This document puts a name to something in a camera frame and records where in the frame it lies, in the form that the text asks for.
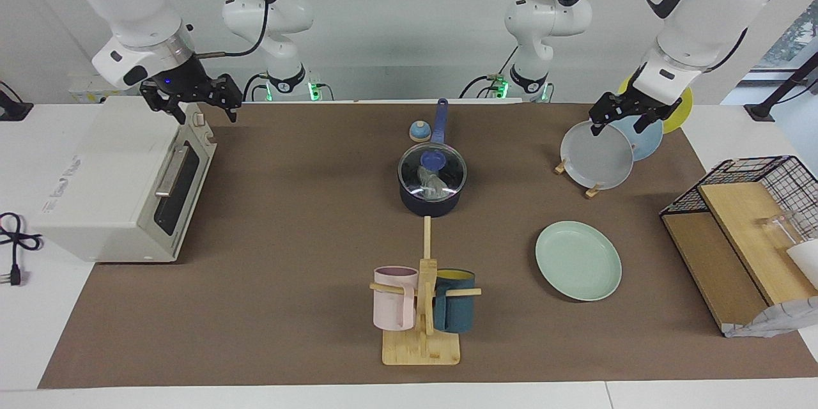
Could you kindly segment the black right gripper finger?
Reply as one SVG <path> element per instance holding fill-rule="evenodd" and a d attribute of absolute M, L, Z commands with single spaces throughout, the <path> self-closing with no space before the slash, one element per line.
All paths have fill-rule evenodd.
<path fill-rule="evenodd" d="M 206 103 L 222 109 L 231 123 L 237 122 L 237 112 L 242 108 L 243 92 L 230 75 L 220 75 L 208 81 Z"/>
<path fill-rule="evenodd" d="M 181 125 L 186 123 L 186 114 L 180 108 L 178 98 L 175 96 L 162 97 L 155 82 L 151 80 L 143 81 L 141 83 L 141 96 L 152 111 L 164 112 L 164 114 L 174 117 Z"/>

